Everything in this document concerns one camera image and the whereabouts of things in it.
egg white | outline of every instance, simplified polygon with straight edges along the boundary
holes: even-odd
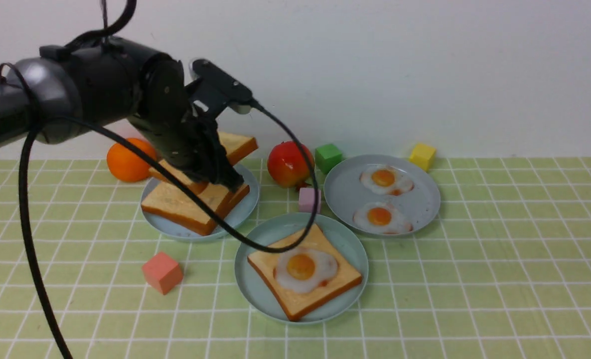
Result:
[[[374,225],[368,220],[369,210],[383,207],[391,213],[391,222],[387,225]],[[353,222],[362,230],[377,234],[403,234],[413,230],[413,225],[404,214],[398,211],[391,203],[372,202],[367,203],[353,214]]]
[[[382,187],[379,184],[376,184],[375,182],[373,182],[373,180],[371,179],[371,176],[373,175],[373,173],[375,171],[378,171],[378,170],[391,171],[391,173],[393,173],[393,176],[395,177],[393,184],[391,184],[390,186]],[[366,188],[368,188],[369,190],[373,191],[373,193],[378,194],[378,195],[387,195],[387,194],[401,195],[403,193],[411,191],[415,186],[413,184],[413,181],[408,176],[403,175],[401,171],[399,171],[395,168],[392,168],[391,166],[384,166],[384,165],[369,166],[369,168],[367,168],[360,175],[360,182],[362,182],[362,184]]]
[[[311,278],[307,280],[296,279],[287,271],[289,259],[296,254],[305,254],[313,260],[315,270]],[[336,274],[337,261],[335,257],[321,250],[298,247],[280,254],[276,266],[275,279],[282,288],[290,289],[299,294],[305,294],[318,288],[323,280],[332,279]]]

red cube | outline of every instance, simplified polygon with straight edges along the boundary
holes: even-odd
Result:
[[[143,274],[150,286],[163,295],[169,293],[182,282],[182,269],[180,264],[165,252],[159,252],[152,259],[143,264]]]

egg yolk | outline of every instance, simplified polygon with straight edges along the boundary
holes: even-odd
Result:
[[[369,209],[368,213],[366,214],[366,218],[368,218],[369,222],[373,225],[387,225],[391,223],[391,212],[388,209],[382,207],[375,207]]]
[[[388,187],[395,183],[395,174],[389,170],[377,170],[371,175],[371,180],[377,186]]]
[[[313,277],[315,262],[306,254],[296,254],[287,262],[287,273],[298,280]]]

wooden block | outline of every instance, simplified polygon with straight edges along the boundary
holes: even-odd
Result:
[[[180,264],[165,252],[159,252],[143,264],[143,274],[145,274],[147,283],[163,295],[169,293],[182,282]]]
[[[315,149],[315,164],[325,175],[342,162],[342,159],[342,152],[334,144],[330,143]]]
[[[428,169],[431,168],[431,165],[433,165],[435,152],[437,151],[433,147],[418,143],[413,149],[409,161],[416,164],[422,170],[428,171]]]
[[[322,194],[318,190],[320,202],[318,203],[318,213],[320,213],[322,204]],[[300,196],[298,198],[298,208],[300,212],[311,213],[315,204],[315,190],[313,188],[300,188]]]

green cube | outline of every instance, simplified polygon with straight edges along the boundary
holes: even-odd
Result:
[[[334,144],[320,146],[315,149],[315,164],[325,175],[342,162],[342,152]]]

